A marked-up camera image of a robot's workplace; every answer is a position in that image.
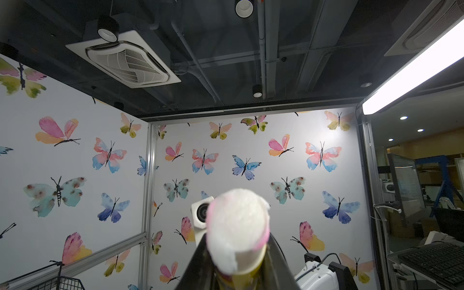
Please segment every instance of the butterfly wallpaper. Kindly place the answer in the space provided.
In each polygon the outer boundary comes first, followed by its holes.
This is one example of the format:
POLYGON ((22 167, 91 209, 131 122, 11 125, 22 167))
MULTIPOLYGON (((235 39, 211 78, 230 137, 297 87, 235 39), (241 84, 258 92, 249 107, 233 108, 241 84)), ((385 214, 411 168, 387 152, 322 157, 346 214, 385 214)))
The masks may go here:
MULTIPOLYGON (((250 189, 269 202, 271 232, 293 274, 307 251, 372 261, 357 126, 354 118, 344 118, 354 108, 329 110, 342 113, 336 129, 328 128, 326 111, 170 123, 168 134, 156 141, 155 164, 162 167, 155 173, 149 256, 149 271, 156 275, 148 284, 155 289, 178 285, 173 278, 184 274, 196 248, 189 231, 191 204, 233 188, 250 189)), ((370 281, 364 283, 359 273, 359 289, 376 290, 375 271, 364 273, 370 281)))
MULTIPOLYGON (((16 261, 2 268, 0 284, 140 233, 149 125, 131 115, 138 110, 94 103, 3 55, 0 104, 0 120, 8 124, 0 126, 0 261, 16 261)), ((166 206, 161 202, 156 216, 166 206)), ((108 277, 110 264, 89 269, 86 289, 118 289, 118 279, 136 283, 140 247, 125 259, 123 253, 108 277)))

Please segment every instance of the white camera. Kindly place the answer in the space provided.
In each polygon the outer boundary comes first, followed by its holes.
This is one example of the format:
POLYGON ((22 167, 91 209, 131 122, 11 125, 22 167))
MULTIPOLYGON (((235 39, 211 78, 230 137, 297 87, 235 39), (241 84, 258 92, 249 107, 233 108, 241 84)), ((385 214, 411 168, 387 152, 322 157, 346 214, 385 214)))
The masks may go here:
POLYGON ((204 200, 193 203, 190 208, 190 211, 192 212, 193 231, 195 232, 195 243, 197 246, 203 235, 206 233, 206 211, 213 200, 214 197, 210 196, 204 200))

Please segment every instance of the dark ceiling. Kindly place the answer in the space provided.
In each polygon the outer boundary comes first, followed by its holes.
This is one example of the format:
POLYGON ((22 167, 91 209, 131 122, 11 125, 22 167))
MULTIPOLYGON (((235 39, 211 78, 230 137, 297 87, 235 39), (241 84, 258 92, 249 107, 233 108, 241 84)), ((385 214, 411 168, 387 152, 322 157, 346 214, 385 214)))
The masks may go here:
MULTIPOLYGON (((264 0, 267 94, 253 98, 251 88, 261 77, 258 1, 251 17, 242 19, 234 0, 114 0, 113 15, 159 23, 154 33, 169 49, 173 70, 195 69, 171 27, 174 20, 223 104, 189 73, 179 75, 181 83, 131 89, 68 50, 66 44, 82 41, 88 21, 109 14, 111 0, 2 0, 0 42, 19 50, 18 61, 151 120, 189 112, 358 103, 414 56, 384 56, 397 40, 392 23, 406 0, 264 0), (363 75, 372 86, 360 87, 363 75)), ((451 66, 418 90, 462 82, 463 66, 451 66)))

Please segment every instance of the butterfly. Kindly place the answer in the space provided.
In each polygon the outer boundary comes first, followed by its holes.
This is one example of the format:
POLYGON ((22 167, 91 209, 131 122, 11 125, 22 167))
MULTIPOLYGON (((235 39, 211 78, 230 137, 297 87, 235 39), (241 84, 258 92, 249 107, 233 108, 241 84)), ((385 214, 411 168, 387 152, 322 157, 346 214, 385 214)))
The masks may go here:
POLYGON ((166 157, 164 157, 164 159, 166 159, 167 161, 174 161, 174 159, 176 159, 177 157, 183 157, 182 155, 184 155, 183 153, 182 154, 179 154, 179 151, 180 151, 180 148, 182 147, 182 142, 179 142, 177 143, 177 145, 175 146, 175 152, 173 150, 173 148, 171 146, 167 146, 166 147, 166 157))
POLYGON ((166 197, 169 199, 170 202, 174 201, 174 197, 181 197, 186 198, 188 193, 188 188, 185 187, 190 182, 189 179, 184 179, 177 182, 177 179, 174 181, 174 185, 172 183, 165 183, 163 185, 164 189, 166 189, 166 197))
POLYGON ((157 232, 156 235, 155 233, 151 235, 151 250, 153 251, 153 253, 155 253, 155 255, 158 255, 158 252, 160 251, 161 245, 158 245, 158 243, 162 236, 162 231, 157 232))
POLYGON ((303 199, 304 188, 300 185, 304 184, 306 180, 304 177, 296 177, 290 183, 288 182, 288 177, 287 180, 281 179, 285 182, 285 186, 281 182, 271 182, 271 188, 276 191, 274 197, 280 204, 284 204, 287 201, 287 194, 289 198, 293 196, 297 200, 303 199))
POLYGON ((284 154, 287 151, 293 152, 293 147, 290 149, 287 149, 287 144, 289 143, 290 140, 290 135, 285 134, 282 138, 282 145, 279 144, 275 139, 271 139, 269 141, 269 147, 271 148, 269 150, 269 155, 271 156, 279 156, 284 154))
POLYGON ((160 208, 160 206, 161 206, 162 204, 163 204, 163 203, 160 203, 160 205, 159 205, 159 206, 156 206, 156 202, 153 202, 153 208, 155 208, 155 207, 156 207, 156 211, 155 211, 155 214, 153 215, 153 217, 155 217, 155 216, 156 216, 156 212, 158 211, 158 208, 160 208))
POLYGON ((99 170, 103 166, 103 164, 105 165, 105 167, 106 164, 108 164, 111 173, 118 171, 120 165, 117 160, 122 160, 126 155, 127 151, 120 149, 113 151, 113 146, 115 145, 114 143, 111 144, 111 148, 108 150, 108 147, 106 147, 106 144, 100 138, 95 138, 95 140, 96 143, 93 149, 100 154, 97 154, 92 158, 93 167, 96 170, 99 170))
POLYGON ((359 281, 361 283, 366 284, 367 282, 370 281, 370 277, 366 274, 366 272, 371 272, 374 269, 374 262, 369 261, 369 262, 364 262, 359 264, 359 259, 356 260, 356 257, 354 258, 354 261, 350 259, 347 255, 345 254, 340 254, 340 258, 342 259, 342 264, 347 266, 349 268, 349 271, 351 272, 351 276, 357 276, 359 281))
POLYGON ((82 190, 78 187, 83 186, 87 181, 84 177, 77 177, 60 185, 61 176, 58 183, 53 179, 55 188, 43 183, 29 184, 24 187, 24 192, 34 199, 31 201, 31 208, 37 212, 37 216, 46 217, 55 206, 55 197, 58 200, 58 206, 63 200, 67 206, 76 206, 81 200, 82 190))
POLYGON ((325 244, 314 234, 313 229, 307 221, 300 223, 300 240, 293 237, 290 241, 299 243, 308 252, 311 251, 323 251, 325 250, 325 244))
POLYGON ((31 68, 24 69, 22 64, 19 64, 18 70, 4 59, 0 58, 0 74, 11 76, 0 76, 0 83, 6 87, 7 95, 16 93, 19 90, 19 87, 21 87, 21 90, 26 90, 26 94, 29 97, 35 99, 37 95, 41 93, 40 90, 47 89, 41 84, 36 83, 36 81, 47 77, 43 73, 31 68), (27 80, 23 78, 23 72, 26 75, 27 80))
POLYGON ((351 221, 351 218, 346 213, 354 213, 361 203, 359 202, 347 202, 342 204, 342 201, 345 198, 338 198, 338 201, 330 195, 327 191, 322 192, 322 196, 324 197, 324 203, 329 205, 328 209, 322 211, 326 218, 333 219, 334 216, 338 216, 338 220, 342 224, 347 224, 351 221))
POLYGON ((171 266, 171 271, 170 272, 169 272, 169 269, 166 267, 165 264, 161 265, 160 271, 161 271, 162 275, 160 275, 160 281, 163 282, 163 283, 169 283, 174 279, 179 280, 178 278, 180 276, 175 277, 176 270, 177 270, 177 262, 173 263, 173 265, 171 266))
POLYGON ((210 122, 209 126, 211 127, 211 130, 213 130, 213 132, 210 135, 211 138, 216 139, 216 137, 219 136, 219 138, 221 138, 221 140, 224 140, 225 138, 227 138, 226 132, 229 131, 232 128, 231 123, 228 123, 226 126, 221 127, 222 123, 220 123, 219 126, 218 126, 215 123, 210 122))
POLYGON ((196 160, 192 163, 192 170, 193 172, 197 173, 200 169, 205 169, 205 173, 209 175, 213 172, 214 167, 211 165, 212 162, 216 162, 216 159, 219 156, 219 153, 213 153, 206 155, 206 150, 204 150, 204 154, 202 155, 199 151, 193 150, 192 158, 196 160))
POLYGON ((160 125, 158 126, 158 137, 160 137, 161 139, 164 139, 164 135, 166 135, 166 131, 164 131, 164 129, 166 128, 166 125, 160 125))
POLYGON ((145 159, 142 156, 139 156, 139 159, 140 159, 140 165, 142 167, 137 169, 137 174, 145 176, 145 173, 147 171, 147 162, 145 161, 145 159))
POLYGON ((129 136, 132 138, 135 138, 137 134, 135 133, 136 131, 140 130, 142 128, 141 124, 132 124, 133 120, 130 120, 126 117, 124 113, 121 113, 121 122, 124 123, 124 126, 121 127, 121 132, 124 134, 127 134, 129 132, 129 136))
POLYGON ((311 170, 314 170, 318 164, 319 166, 322 164, 329 172, 337 168, 337 163, 335 163, 331 158, 338 157, 342 148, 331 147, 324 151, 324 144, 321 144, 321 149, 318 149, 314 146, 314 144, 306 143, 306 154, 310 155, 306 160, 306 163, 308 164, 308 168, 311 170))
POLYGON ((242 119, 240 123, 244 123, 247 126, 250 126, 248 130, 253 131, 253 133, 256 135, 256 132, 259 130, 263 131, 266 129, 266 124, 267 122, 263 122, 264 118, 266 118, 266 115, 264 116, 255 116, 255 119, 250 119, 250 118, 245 118, 242 119))
POLYGON ((118 222, 121 219, 119 212, 125 210, 130 203, 130 200, 126 200, 116 204, 118 200, 119 199, 116 199, 116 201, 113 202, 111 197, 106 193, 102 193, 102 206, 105 207, 105 210, 97 215, 98 219, 105 221, 108 217, 111 217, 113 223, 118 222))
POLYGON ((350 128, 350 125, 348 123, 353 119, 354 112, 351 114, 347 114, 342 117, 342 113, 335 115, 334 113, 330 113, 329 111, 325 111, 324 114, 327 116, 327 120, 332 121, 327 128, 330 130, 335 130, 337 127, 340 127, 343 131, 348 131, 350 128))
POLYGON ((176 229, 175 233, 179 234, 184 239, 186 245, 187 242, 195 241, 195 232, 193 231, 192 224, 190 223, 190 219, 188 217, 184 217, 182 219, 182 226, 180 231, 176 229))
POLYGON ((11 230, 12 228, 14 228, 16 226, 16 223, 12 223, 8 228, 6 228, 6 230, 2 231, 1 234, 0 234, 0 238, 3 238, 3 234, 6 233, 7 231, 11 230))
POLYGON ((61 260, 63 264, 71 264, 92 254, 92 250, 86 249, 83 243, 81 235, 77 232, 66 238, 64 242, 63 258, 61 260))
POLYGON ((130 253, 130 249, 127 249, 125 252, 123 252, 121 255, 114 256, 108 260, 106 260, 106 264, 110 265, 108 269, 105 271, 104 275, 105 277, 108 277, 109 275, 113 274, 113 270, 116 269, 116 273, 121 272, 124 269, 124 263, 123 261, 127 258, 127 256, 130 253))
POLYGON ((0 146, 0 154, 8 154, 8 151, 11 151, 11 150, 13 149, 0 146))
POLYGON ((255 175, 251 171, 254 170, 256 167, 258 167, 261 164, 261 162, 248 163, 250 159, 247 159, 246 162, 244 163, 236 155, 232 155, 232 157, 234 158, 235 163, 237 164, 237 167, 232 168, 233 175, 239 175, 241 173, 242 175, 245 174, 245 177, 248 180, 255 179, 255 175))
POLYGON ((65 143, 65 142, 74 142, 77 143, 76 140, 79 139, 69 139, 71 137, 72 132, 76 129, 79 122, 76 119, 71 119, 66 122, 64 125, 64 134, 61 129, 58 127, 55 120, 52 117, 43 117, 39 120, 39 125, 44 132, 38 132, 35 135, 35 139, 45 144, 58 144, 65 143))

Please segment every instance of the desk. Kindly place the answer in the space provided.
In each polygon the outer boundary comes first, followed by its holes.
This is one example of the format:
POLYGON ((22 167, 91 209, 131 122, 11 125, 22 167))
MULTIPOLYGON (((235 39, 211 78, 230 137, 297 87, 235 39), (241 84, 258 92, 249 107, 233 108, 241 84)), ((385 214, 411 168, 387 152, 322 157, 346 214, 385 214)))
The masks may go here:
MULTIPOLYGON (((452 243, 452 244, 455 244, 455 245, 458 245, 458 246, 464 246, 464 243, 462 242, 459 242, 457 240, 451 240, 451 241, 446 241, 447 243, 452 243)), ((396 253, 393 253, 393 254, 390 254, 387 256, 387 259, 394 263, 394 264, 398 264, 398 265, 401 265, 402 268, 404 269, 408 269, 409 271, 413 272, 413 273, 416 273, 417 275, 420 275, 421 277, 424 277, 425 279, 429 280, 430 282, 434 283, 435 285, 437 285, 438 287, 440 288, 443 288, 443 289, 448 289, 447 287, 445 287, 444 285, 438 283, 437 281, 435 281, 434 279, 424 275, 423 273, 417 271, 417 270, 414 270, 413 268, 401 263, 399 260, 398 260, 398 255, 399 254, 402 254, 402 253, 405 253, 407 252, 408 250, 404 250, 404 251, 399 251, 399 252, 396 252, 396 253)), ((394 277, 394 273, 390 273, 390 278, 393 278, 394 277)))

